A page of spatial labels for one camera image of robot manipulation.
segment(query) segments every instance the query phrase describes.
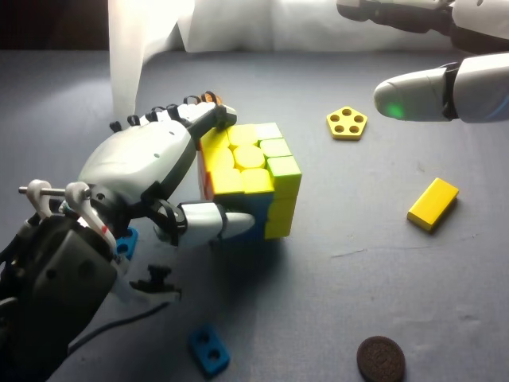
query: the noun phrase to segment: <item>white curtain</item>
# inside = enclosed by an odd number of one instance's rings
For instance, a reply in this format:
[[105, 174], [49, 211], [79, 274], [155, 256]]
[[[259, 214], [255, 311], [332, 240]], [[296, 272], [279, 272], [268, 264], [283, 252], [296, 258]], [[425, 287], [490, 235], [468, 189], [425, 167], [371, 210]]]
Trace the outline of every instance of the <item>white curtain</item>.
[[109, 22], [113, 101], [122, 121], [134, 113], [143, 63], [173, 48], [171, 33], [180, 33], [187, 52], [451, 49], [436, 32], [342, 18], [336, 0], [109, 0]]

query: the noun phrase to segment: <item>gray tabletop surface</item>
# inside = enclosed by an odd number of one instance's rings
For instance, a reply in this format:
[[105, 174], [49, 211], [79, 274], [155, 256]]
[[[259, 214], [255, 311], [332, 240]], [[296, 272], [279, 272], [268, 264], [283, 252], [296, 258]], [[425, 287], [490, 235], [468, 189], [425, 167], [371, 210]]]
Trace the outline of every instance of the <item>gray tabletop surface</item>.
[[[291, 237], [212, 254], [174, 251], [149, 221], [129, 279], [173, 267], [182, 302], [90, 342], [59, 381], [198, 381], [187, 336], [213, 324], [231, 353], [218, 382], [360, 382], [356, 351], [383, 335], [406, 354], [407, 381], [509, 378], [509, 126], [404, 123], [377, 113], [374, 87], [459, 53], [163, 53], [143, 69], [137, 112], [213, 90], [240, 123], [276, 122], [303, 173]], [[62, 187], [111, 132], [107, 53], [0, 53], [0, 244], [33, 213], [34, 178]], [[368, 116], [358, 142], [325, 116]], [[435, 177], [460, 189], [429, 235], [406, 212]], [[170, 201], [199, 197], [196, 163]], [[86, 331], [139, 307], [105, 300]]]

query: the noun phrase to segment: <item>green light spot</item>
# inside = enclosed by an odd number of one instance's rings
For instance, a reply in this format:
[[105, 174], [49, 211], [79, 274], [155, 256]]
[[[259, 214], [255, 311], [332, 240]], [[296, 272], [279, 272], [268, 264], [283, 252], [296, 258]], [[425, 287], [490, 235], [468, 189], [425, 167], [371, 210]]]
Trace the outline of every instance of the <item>green light spot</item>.
[[405, 117], [405, 111], [403, 107], [398, 103], [389, 103], [387, 105], [387, 115], [396, 119], [403, 119]]

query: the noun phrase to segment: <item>hole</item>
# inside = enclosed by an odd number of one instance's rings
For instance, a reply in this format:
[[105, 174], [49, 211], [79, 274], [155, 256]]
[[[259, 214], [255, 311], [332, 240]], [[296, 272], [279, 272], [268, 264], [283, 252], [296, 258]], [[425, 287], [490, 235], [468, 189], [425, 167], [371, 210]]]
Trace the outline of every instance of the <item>hole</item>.
[[118, 247], [117, 247], [117, 252], [119, 254], [121, 253], [126, 253], [127, 251], [129, 251], [129, 247], [127, 247], [127, 244], [120, 244]]
[[198, 342], [201, 344], [207, 344], [209, 341], [210, 341], [210, 337], [206, 333], [202, 333], [198, 337]]
[[218, 350], [214, 349], [208, 352], [208, 359], [210, 361], [217, 361], [221, 358], [221, 354]]
[[56, 271], [54, 269], [48, 269], [46, 271], [46, 277], [49, 279], [49, 280], [53, 280], [54, 278], [56, 278]]
[[91, 260], [85, 260], [78, 266], [78, 275], [85, 279], [93, 276], [94, 270], [94, 263]]

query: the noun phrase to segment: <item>robotic hand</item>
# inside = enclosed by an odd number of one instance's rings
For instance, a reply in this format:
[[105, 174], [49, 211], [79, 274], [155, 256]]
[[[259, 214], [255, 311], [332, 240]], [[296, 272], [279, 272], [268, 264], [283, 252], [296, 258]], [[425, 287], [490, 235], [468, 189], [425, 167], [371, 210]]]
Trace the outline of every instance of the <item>robotic hand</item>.
[[[178, 206], [167, 201], [188, 172], [201, 136], [236, 122], [235, 110], [208, 94], [213, 102], [203, 97], [205, 102], [156, 107], [141, 118], [132, 115], [125, 130], [112, 123], [114, 134], [65, 189], [38, 180], [20, 188], [36, 214], [0, 253], [0, 264], [5, 264], [0, 380], [49, 378], [107, 294], [122, 289], [119, 284], [137, 297], [178, 291], [161, 282], [167, 270], [154, 268], [153, 285], [119, 282], [122, 258], [116, 255], [115, 239], [124, 236], [132, 219], [150, 218], [157, 235], [174, 246], [231, 237], [254, 224], [253, 216], [226, 212], [210, 201]], [[64, 197], [64, 203], [51, 197]]]
[[[337, 0], [337, 9], [355, 21], [371, 19], [414, 33], [436, 30], [470, 53], [509, 51], [507, 0]], [[509, 53], [391, 78], [375, 89], [375, 106], [385, 116], [409, 121], [509, 119]]]

